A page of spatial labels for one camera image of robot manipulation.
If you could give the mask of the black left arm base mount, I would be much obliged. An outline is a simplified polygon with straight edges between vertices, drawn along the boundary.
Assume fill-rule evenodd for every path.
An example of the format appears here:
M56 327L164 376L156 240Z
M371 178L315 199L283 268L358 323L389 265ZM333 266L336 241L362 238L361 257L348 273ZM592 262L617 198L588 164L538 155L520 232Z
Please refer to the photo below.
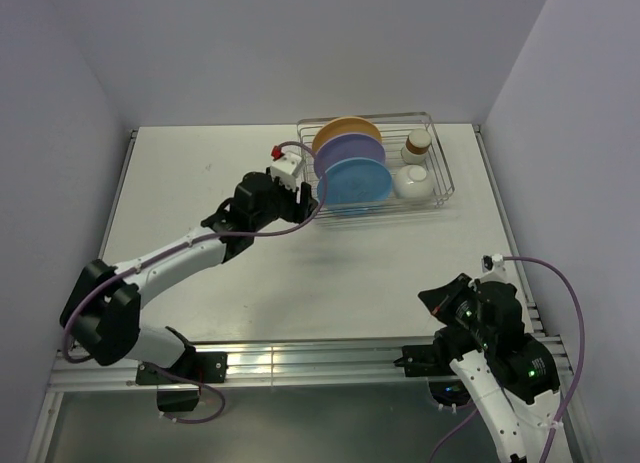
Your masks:
M164 372L177 377L169 378L164 373L154 369L148 363L141 363L138 367L135 382L141 386L158 386L170 384L224 383L228 368L228 354L226 352L200 352L182 358L173 367Z

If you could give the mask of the blue plastic plate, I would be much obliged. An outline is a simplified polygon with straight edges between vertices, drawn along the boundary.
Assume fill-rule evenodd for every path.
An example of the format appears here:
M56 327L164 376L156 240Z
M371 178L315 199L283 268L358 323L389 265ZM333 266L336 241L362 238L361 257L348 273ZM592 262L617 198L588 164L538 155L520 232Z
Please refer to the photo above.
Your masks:
M356 216L373 210L368 203L386 200L392 175L383 163L370 158L347 158L330 166L317 184L317 199L339 216Z

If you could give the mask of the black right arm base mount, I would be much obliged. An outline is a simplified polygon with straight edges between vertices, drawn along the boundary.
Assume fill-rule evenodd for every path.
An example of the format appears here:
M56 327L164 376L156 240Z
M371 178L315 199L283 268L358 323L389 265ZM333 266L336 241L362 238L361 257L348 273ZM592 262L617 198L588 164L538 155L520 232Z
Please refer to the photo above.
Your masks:
M408 378L453 376L450 363L461 361L463 355L471 350L477 350L473 343L451 343L443 339L425 345L406 345L402 347L402 356L393 365L401 368Z

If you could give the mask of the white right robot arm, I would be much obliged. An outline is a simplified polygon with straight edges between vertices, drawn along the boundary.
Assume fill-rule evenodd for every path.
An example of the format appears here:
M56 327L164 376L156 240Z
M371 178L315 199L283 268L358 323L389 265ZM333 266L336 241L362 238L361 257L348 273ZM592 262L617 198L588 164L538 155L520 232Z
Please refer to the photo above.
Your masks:
M419 292L442 328L428 365L456 375L487 426L502 462L536 462L560 406L547 347L526 332L514 285L461 274Z

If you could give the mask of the purple plastic plate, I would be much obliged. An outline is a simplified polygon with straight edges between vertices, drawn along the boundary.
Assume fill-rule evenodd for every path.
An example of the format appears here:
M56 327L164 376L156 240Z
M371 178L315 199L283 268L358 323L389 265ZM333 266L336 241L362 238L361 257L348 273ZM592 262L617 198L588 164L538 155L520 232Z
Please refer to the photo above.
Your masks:
M320 177L322 171L351 158L367 158L384 163L386 153L383 145L372 136L357 132L341 134L329 139L316 152L314 172Z

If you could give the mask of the white ceramic bowl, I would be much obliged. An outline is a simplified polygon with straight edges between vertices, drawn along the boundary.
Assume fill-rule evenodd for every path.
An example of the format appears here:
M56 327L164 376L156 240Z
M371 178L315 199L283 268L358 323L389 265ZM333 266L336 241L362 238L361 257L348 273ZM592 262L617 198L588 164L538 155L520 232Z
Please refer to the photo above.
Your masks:
M434 179L423 166L402 167L393 176L393 192L397 198L421 200L430 198L434 192Z

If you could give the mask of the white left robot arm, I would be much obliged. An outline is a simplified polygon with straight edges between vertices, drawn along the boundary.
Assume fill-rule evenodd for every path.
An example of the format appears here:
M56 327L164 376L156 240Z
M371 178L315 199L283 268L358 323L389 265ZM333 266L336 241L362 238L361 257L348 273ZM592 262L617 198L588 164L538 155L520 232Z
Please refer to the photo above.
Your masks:
M95 360L110 366L137 360L172 382L189 382L200 365L195 346L171 327L141 324L144 307L191 276L229 262L267 226L283 220L297 231L322 204L306 182L288 188L270 171L250 172L234 194L199 227L146 256L108 265L101 259L81 271L60 315L64 358L72 364Z

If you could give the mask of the white cup with wood patches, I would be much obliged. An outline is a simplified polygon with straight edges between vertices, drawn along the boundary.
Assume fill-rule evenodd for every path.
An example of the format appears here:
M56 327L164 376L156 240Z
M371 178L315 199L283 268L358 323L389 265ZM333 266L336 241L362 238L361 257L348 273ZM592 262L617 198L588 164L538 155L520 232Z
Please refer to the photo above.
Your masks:
M408 165L420 165L425 161L431 145L432 137L426 129L414 129L401 149L401 158Z

